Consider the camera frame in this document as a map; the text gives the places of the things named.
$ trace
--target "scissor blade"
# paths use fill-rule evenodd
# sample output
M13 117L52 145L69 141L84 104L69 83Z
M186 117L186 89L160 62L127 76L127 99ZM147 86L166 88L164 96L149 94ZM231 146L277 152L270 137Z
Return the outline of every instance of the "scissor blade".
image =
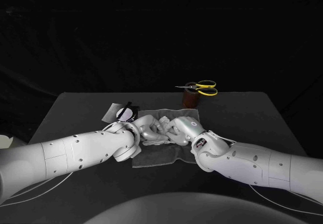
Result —
M179 88L186 88L186 89L190 89L192 87L190 86L176 86Z

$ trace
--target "dark gray table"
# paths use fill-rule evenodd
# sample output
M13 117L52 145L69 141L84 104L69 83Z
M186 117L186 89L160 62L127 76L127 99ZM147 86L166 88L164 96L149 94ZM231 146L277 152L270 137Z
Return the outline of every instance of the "dark gray table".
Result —
M64 93L52 106L30 144L78 133L101 130L101 118L111 103L140 106L141 110L183 109L182 93ZM300 143L286 125L268 96L263 92L221 92L201 97L201 123L222 137L268 147L280 152L306 156ZM46 191L66 175L10 202L26 200ZM323 213L319 205L286 190L257 187L277 203L294 209ZM39 198L0 208L0 223L85 222L114 205L163 192L205 192L238 197L286 212L309 223L323 217L290 211L265 201L250 186L206 173L195 164L176 161L172 165L131 168L131 159L102 164L75 172L69 179Z

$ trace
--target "gray cloth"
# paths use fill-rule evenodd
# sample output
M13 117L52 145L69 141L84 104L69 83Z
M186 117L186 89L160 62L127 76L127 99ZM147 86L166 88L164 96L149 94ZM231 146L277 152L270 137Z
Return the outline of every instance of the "gray cloth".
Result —
M152 114L154 118L159 120L163 116L166 116L170 120L180 116L189 116L199 119L199 111L195 109L182 109L182 110L169 110L162 109L156 111L140 111L139 118ZM177 144L162 144L159 146L150 145L144 146L140 142L141 152L133 158L133 168L141 167L154 167L175 163L176 160L182 160L188 163L195 163L195 157L190 152L192 143L186 146L179 146Z

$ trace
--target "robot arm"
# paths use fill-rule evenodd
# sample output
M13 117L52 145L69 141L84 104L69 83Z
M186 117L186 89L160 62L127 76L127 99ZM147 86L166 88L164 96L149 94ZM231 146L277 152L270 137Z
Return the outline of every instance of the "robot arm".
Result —
M180 144L192 141L192 153L203 171L216 171L250 185L289 190L323 203L323 160L235 141L228 145L190 117L176 118L173 125L182 133L170 138Z
M140 135L149 140L169 139L150 127L162 129L152 115L136 122L115 122L104 131L77 134L66 138L0 149L0 204L28 186L110 159L133 158L141 151Z

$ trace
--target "cylindrical container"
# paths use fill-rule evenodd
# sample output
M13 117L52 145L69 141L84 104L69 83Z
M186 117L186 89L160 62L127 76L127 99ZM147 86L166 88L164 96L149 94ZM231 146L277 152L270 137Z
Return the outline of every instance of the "cylindrical container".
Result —
M186 83L185 86L195 85L196 83ZM185 108L193 109L199 104L201 93L189 88L183 89L183 106Z

